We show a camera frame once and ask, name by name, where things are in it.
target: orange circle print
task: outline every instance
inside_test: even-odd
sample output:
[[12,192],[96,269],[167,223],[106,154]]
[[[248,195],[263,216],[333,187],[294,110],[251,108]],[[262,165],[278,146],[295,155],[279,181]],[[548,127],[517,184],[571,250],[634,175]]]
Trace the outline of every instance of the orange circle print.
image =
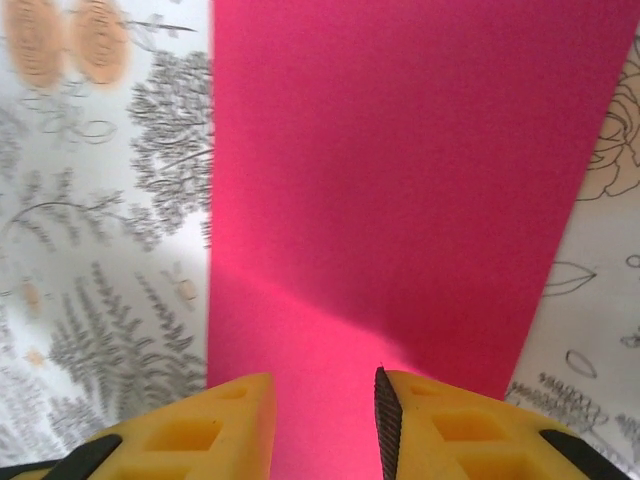
[[71,21],[71,47],[78,68],[91,82],[110,85],[126,70],[127,29],[110,0],[81,0]]
[[4,30],[18,75],[37,88],[53,87],[62,75],[61,18],[50,0],[4,0]]

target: floral patterned paper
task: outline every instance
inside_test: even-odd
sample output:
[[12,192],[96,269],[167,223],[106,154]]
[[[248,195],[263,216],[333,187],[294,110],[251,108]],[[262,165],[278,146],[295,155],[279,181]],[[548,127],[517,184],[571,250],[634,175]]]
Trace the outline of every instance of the floral patterned paper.
[[6,466],[204,387],[214,127],[210,2],[2,1]]
[[640,30],[507,401],[640,479]]

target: flower illustration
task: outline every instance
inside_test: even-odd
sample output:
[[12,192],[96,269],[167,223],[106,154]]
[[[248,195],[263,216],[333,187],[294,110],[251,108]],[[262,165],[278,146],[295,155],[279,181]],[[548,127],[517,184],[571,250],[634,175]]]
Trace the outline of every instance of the flower illustration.
[[640,68],[627,63],[605,117],[579,200],[640,185]]
[[111,84],[124,73],[128,36],[120,12],[109,0],[84,0],[71,27],[78,63],[93,83]]
[[4,28],[11,60],[23,80],[50,88],[62,73],[60,16],[48,0],[7,0]]

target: pink surface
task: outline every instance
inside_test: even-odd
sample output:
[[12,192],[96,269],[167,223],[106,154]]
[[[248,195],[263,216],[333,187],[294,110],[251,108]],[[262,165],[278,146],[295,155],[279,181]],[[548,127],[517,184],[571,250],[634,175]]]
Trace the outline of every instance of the pink surface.
[[380,476],[373,375],[501,397],[637,0],[216,0],[210,376],[275,480]]

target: black rubber strip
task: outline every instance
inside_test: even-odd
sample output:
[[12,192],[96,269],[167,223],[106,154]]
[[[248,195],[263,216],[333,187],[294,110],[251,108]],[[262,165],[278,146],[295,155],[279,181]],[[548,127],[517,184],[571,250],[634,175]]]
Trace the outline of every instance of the black rubber strip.
[[120,435],[105,435],[80,445],[58,462],[42,480],[88,480],[122,443]]
[[558,430],[542,430],[540,436],[589,480],[629,480],[629,477],[581,438]]
[[382,478],[396,480],[402,434],[402,405],[382,367],[376,370],[374,402]]
[[46,462],[26,463],[24,465],[15,465],[13,467],[2,467],[0,468],[0,480],[11,480],[21,473],[47,470],[54,467],[59,461],[60,460],[48,460]]

